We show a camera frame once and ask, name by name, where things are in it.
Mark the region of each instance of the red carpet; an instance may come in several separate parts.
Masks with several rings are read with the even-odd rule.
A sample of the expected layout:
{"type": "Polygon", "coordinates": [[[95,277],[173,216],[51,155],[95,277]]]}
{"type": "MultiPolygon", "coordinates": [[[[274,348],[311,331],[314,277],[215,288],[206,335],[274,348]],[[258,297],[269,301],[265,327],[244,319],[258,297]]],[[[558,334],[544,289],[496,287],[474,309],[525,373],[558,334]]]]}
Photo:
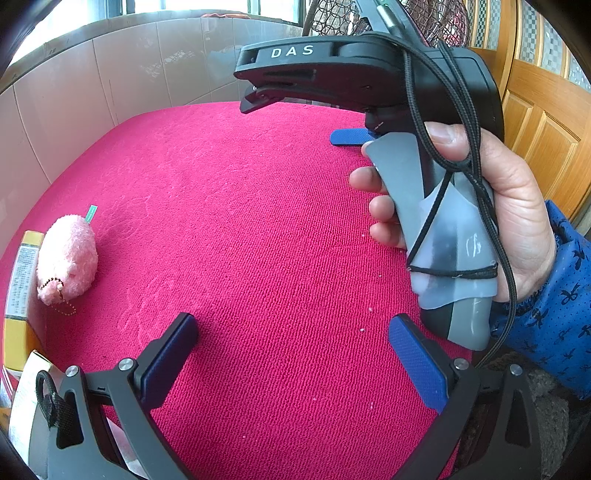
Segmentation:
{"type": "Polygon", "coordinates": [[[37,203],[2,291],[23,230],[98,205],[96,281],[77,315],[48,313],[61,369],[112,368],[193,313],[200,343],[154,417],[199,480],[390,479],[435,413],[387,342],[394,314],[418,318],[405,255],[369,238],[359,148],[329,143],[362,124],[291,103],[132,118],[37,203]]]}

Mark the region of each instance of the finger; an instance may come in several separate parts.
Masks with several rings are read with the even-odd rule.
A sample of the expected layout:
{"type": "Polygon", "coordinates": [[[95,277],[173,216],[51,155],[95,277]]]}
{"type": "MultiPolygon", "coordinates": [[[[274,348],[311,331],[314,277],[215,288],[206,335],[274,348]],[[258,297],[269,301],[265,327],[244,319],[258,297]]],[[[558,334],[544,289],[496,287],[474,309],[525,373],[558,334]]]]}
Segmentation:
{"type": "MultiPolygon", "coordinates": [[[[466,158],[469,144],[463,125],[426,122],[425,126],[433,144],[446,159],[459,161],[466,158]]],[[[537,200],[540,190],[527,163],[486,130],[482,130],[480,159],[482,175],[495,191],[509,196],[519,189],[521,198],[526,195],[537,200]]]]}
{"type": "Polygon", "coordinates": [[[387,247],[406,248],[402,229],[397,223],[376,223],[369,228],[369,234],[387,247]]]}
{"type": "Polygon", "coordinates": [[[370,144],[372,141],[365,142],[363,145],[361,145],[361,154],[362,154],[362,155],[363,155],[365,158],[368,158],[368,154],[367,154],[367,147],[368,147],[368,145],[369,145],[369,144],[370,144]]]}
{"type": "Polygon", "coordinates": [[[369,213],[378,222],[400,223],[394,202],[388,195],[380,195],[369,202],[369,213]]]}
{"type": "Polygon", "coordinates": [[[356,190],[370,193],[388,193],[382,177],[374,167],[361,167],[349,175],[349,185],[356,190]]]}

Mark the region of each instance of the pink plush toy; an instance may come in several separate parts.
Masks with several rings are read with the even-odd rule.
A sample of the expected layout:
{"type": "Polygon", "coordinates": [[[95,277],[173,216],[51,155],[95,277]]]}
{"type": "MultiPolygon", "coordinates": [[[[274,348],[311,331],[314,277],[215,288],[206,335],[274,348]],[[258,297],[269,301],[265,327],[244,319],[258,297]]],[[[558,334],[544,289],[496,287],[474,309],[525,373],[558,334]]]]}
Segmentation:
{"type": "Polygon", "coordinates": [[[99,262],[95,234],[79,215],[66,215],[47,231],[37,262],[37,293],[45,305],[82,295],[99,262]]]}

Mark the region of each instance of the metal screw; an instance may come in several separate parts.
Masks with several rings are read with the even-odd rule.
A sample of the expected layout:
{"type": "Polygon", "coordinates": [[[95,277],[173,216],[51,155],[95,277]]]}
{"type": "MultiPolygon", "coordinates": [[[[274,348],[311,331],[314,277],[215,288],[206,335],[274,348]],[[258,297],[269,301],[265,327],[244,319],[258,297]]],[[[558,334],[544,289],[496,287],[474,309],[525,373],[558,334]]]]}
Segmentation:
{"type": "Polygon", "coordinates": [[[468,367],[470,366],[470,363],[465,358],[456,358],[453,361],[453,366],[457,370],[468,370],[468,367]]]}
{"type": "Polygon", "coordinates": [[[132,358],[124,358],[121,362],[119,362],[119,370],[122,372],[130,370],[133,366],[134,360],[132,358]]]}
{"type": "Polygon", "coordinates": [[[511,365],[509,367],[509,371],[511,372],[511,375],[515,375],[516,377],[520,376],[523,373],[523,369],[517,364],[511,365]]]}
{"type": "Polygon", "coordinates": [[[77,366],[72,365],[71,367],[66,368],[66,376],[73,377],[77,375],[79,371],[80,369],[77,366]]]}

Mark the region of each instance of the hand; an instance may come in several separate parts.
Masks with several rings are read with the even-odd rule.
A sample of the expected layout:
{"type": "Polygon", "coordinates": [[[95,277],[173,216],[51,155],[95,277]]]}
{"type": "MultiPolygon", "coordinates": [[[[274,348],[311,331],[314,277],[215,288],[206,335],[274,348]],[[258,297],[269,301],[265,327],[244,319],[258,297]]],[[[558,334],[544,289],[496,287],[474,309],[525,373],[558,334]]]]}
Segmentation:
{"type": "MultiPolygon", "coordinates": [[[[450,161],[466,158],[469,147],[462,125],[426,124],[431,140],[450,161]]],[[[556,242],[544,205],[544,198],[525,160],[514,154],[488,131],[482,131],[480,145],[482,173],[495,191],[495,210],[501,243],[517,284],[521,301],[539,290],[554,265],[556,242]]],[[[349,184],[358,190],[380,193],[369,202],[369,213],[378,221],[369,229],[374,240],[397,248],[406,248],[394,202],[388,196],[373,167],[358,168],[349,176],[349,184]]],[[[505,274],[499,267],[496,301],[508,301],[505,274]]]]}

